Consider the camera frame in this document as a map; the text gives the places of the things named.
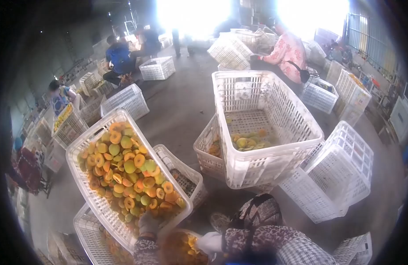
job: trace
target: warehouse floor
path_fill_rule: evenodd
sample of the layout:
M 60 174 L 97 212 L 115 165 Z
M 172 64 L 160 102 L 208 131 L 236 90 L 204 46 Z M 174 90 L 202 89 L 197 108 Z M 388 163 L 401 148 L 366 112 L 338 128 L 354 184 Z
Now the warehouse floor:
M 150 112 L 137 123 L 152 146 L 165 145 L 181 161 L 199 171 L 192 146 L 215 113 L 211 73 L 217 71 L 217 62 L 205 53 L 189 58 L 186 49 L 181 52 L 179 59 L 174 58 L 176 72 L 169 79 L 139 85 Z M 159 53 L 159 56 L 168 55 L 175 55 L 172 47 Z M 327 138 L 338 120 L 334 114 L 308 109 Z M 281 188 L 276 187 L 271 193 L 280 204 L 286 224 L 306 233 L 326 251 L 332 252 L 347 237 L 370 231 L 373 256 L 376 256 L 394 228 L 403 201 L 405 173 L 399 147 L 382 144 L 366 116 L 361 117 L 355 130 L 375 154 L 371 194 L 351 206 L 345 217 L 314 224 Z M 243 190 L 229 189 L 210 176 L 203 177 L 210 196 L 181 224 L 200 234 L 212 230 L 207 221 L 212 211 L 232 215 L 253 196 Z M 47 253 L 48 229 L 74 233 L 73 217 L 85 203 L 67 164 L 54 179 L 48 199 L 45 194 L 29 197 L 32 240 L 35 248 L 44 253 Z

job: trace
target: corrugated metal wall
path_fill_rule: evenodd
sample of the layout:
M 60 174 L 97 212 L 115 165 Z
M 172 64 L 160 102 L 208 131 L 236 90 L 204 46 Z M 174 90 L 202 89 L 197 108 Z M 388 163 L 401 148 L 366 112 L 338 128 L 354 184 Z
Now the corrugated metal wall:
M 398 59 L 387 29 L 363 8 L 350 7 L 346 40 L 382 74 L 390 76 L 397 70 Z

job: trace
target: white plastic crate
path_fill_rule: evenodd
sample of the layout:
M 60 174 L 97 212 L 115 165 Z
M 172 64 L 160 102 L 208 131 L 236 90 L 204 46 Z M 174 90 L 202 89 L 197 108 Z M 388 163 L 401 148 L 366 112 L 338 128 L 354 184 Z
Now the white plastic crate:
M 350 74 L 348 71 L 341 69 L 341 74 L 336 84 L 339 99 L 335 106 L 335 113 L 338 116 L 341 115 L 346 105 L 352 105 L 356 110 L 363 111 L 372 98 L 372 95 L 363 84 L 358 80 L 353 80 Z
M 106 241 L 103 226 L 92 213 L 88 204 L 83 205 L 73 219 L 74 230 L 93 265 L 117 264 Z
M 44 165 L 53 172 L 58 173 L 61 166 L 66 162 L 66 151 L 56 142 L 52 142 L 45 154 Z
M 138 120 L 150 112 L 142 90 L 136 84 L 128 86 L 101 103 L 101 117 L 104 117 L 111 110 L 116 108 L 126 109 L 133 120 Z
M 331 61 L 328 75 L 326 76 L 326 82 L 336 85 L 339 75 L 341 74 L 341 69 L 345 69 L 345 67 L 337 61 Z
M 194 208 L 200 206 L 208 195 L 201 174 L 185 165 L 182 161 L 175 157 L 164 145 L 154 146 L 154 151 L 167 166 L 169 171 L 177 169 L 184 176 L 179 176 L 176 181 L 185 191 L 186 195 L 191 198 Z
M 235 36 L 243 42 L 252 52 L 255 52 L 257 45 L 260 44 L 262 35 L 247 31 L 239 31 L 234 33 Z
M 233 33 L 220 34 L 207 52 L 221 66 L 234 70 L 249 70 L 253 52 Z
M 69 235 L 57 231 L 48 231 L 47 247 L 49 257 L 56 265 L 90 264 L 81 246 Z
M 171 220 L 166 220 L 160 224 L 159 236 L 165 235 L 168 231 L 173 229 L 177 224 L 179 224 L 183 219 L 185 219 L 192 211 L 193 204 L 189 197 L 182 190 L 180 185 L 172 177 L 167 167 L 161 161 L 156 152 L 152 149 L 147 139 L 142 134 L 138 125 L 129 115 L 125 109 L 115 109 L 111 113 L 107 114 L 100 121 L 91 126 L 86 132 L 84 132 L 78 139 L 76 139 L 66 151 L 66 159 L 69 164 L 70 171 L 74 177 L 74 180 L 79 187 L 80 192 L 82 193 L 87 204 L 92 209 L 95 216 L 105 227 L 105 229 L 120 243 L 126 250 L 132 251 L 133 246 L 136 242 L 136 238 L 128 230 L 124 223 L 120 221 L 117 217 L 117 212 L 114 212 L 110 209 L 105 198 L 101 198 L 96 194 L 94 190 L 91 190 L 89 187 L 89 180 L 85 172 L 79 167 L 77 162 L 77 155 L 79 152 L 83 151 L 89 146 L 90 142 L 94 142 L 101 138 L 101 136 L 108 130 L 110 125 L 114 122 L 129 122 L 132 125 L 134 133 L 136 133 L 143 143 L 143 145 L 148 150 L 148 155 L 156 162 L 160 167 L 161 172 L 168 181 L 173 184 L 173 188 L 179 195 L 185 200 L 186 208 L 183 209 L 180 214 L 176 215 Z
M 370 232 L 345 239 L 332 255 L 339 265 L 367 265 L 372 258 Z
M 332 92 L 323 88 L 324 86 L 331 87 Z M 304 87 L 300 99 L 304 104 L 330 114 L 338 99 L 338 93 L 330 83 L 320 78 L 313 78 L 311 83 Z
M 212 74 L 230 188 L 241 189 L 276 181 L 296 168 L 323 141 L 319 125 L 294 92 L 270 71 L 215 72 Z M 240 152 L 232 133 L 264 129 L 269 148 Z
M 370 194 L 372 166 L 371 148 L 347 122 L 340 121 L 305 172 L 344 179 L 344 204 L 350 206 Z
M 65 110 L 69 105 L 69 103 L 65 109 L 61 112 L 60 115 L 63 115 Z M 52 138 L 59 143 L 64 149 L 76 140 L 82 133 L 84 133 L 89 127 L 83 121 L 82 117 L 80 116 L 80 112 L 73 107 L 72 105 L 72 112 L 71 114 L 60 124 L 57 131 L 54 131 L 55 121 L 58 119 L 54 118 L 54 124 L 51 128 L 52 131 Z
M 82 78 L 80 78 L 79 82 L 80 86 L 83 88 L 83 93 L 85 93 L 86 96 L 91 96 L 90 90 L 94 88 L 97 82 L 95 74 L 88 72 Z
M 80 110 L 80 116 L 88 126 L 91 126 L 95 122 L 101 119 L 101 104 L 106 101 L 105 95 L 101 95 L 98 98 L 90 101 L 83 109 Z
M 343 217 L 347 213 L 348 207 L 336 204 L 343 198 L 342 186 L 331 178 L 321 178 L 313 172 L 308 175 L 298 167 L 279 186 L 314 223 Z
M 139 69 L 144 81 L 166 80 L 175 72 L 175 65 L 173 57 L 167 56 L 149 59 L 139 66 Z

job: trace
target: gloved hand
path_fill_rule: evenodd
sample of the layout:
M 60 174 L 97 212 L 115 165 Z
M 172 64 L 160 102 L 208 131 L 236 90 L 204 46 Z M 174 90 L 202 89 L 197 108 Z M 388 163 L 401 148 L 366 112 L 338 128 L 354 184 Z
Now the gloved hand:
M 260 60 L 260 56 L 254 54 L 250 56 L 250 61 Z
M 209 232 L 198 239 L 195 245 L 210 257 L 216 252 L 222 252 L 222 235 Z
M 157 236 L 158 233 L 158 221 L 154 219 L 151 214 L 151 211 L 146 211 L 140 218 L 139 218 L 139 236 L 143 233 L 152 233 Z

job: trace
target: person sitting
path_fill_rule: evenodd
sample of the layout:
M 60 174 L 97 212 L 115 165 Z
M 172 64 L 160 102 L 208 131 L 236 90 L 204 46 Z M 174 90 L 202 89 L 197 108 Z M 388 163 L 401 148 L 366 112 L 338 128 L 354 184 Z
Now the person sitting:
M 276 45 L 268 56 L 252 55 L 251 70 L 274 72 L 284 83 L 298 94 L 303 84 L 301 70 L 307 69 L 306 53 L 299 37 L 290 32 L 281 21 L 276 21 L 275 30 L 280 35 Z
M 73 107 L 79 110 L 80 94 L 76 94 L 69 87 L 60 85 L 57 80 L 52 80 L 49 83 L 48 90 L 51 98 L 50 104 L 54 109 L 55 116 L 58 116 L 70 102 L 73 102 Z
M 116 86 L 120 85 L 119 76 L 131 73 L 135 70 L 135 60 L 130 57 L 129 44 L 127 42 L 117 42 L 116 36 L 110 35 L 107 38 L 110 47 L 105 52 L 106 68 L 111 70 L 105 73 L 102 78 Z

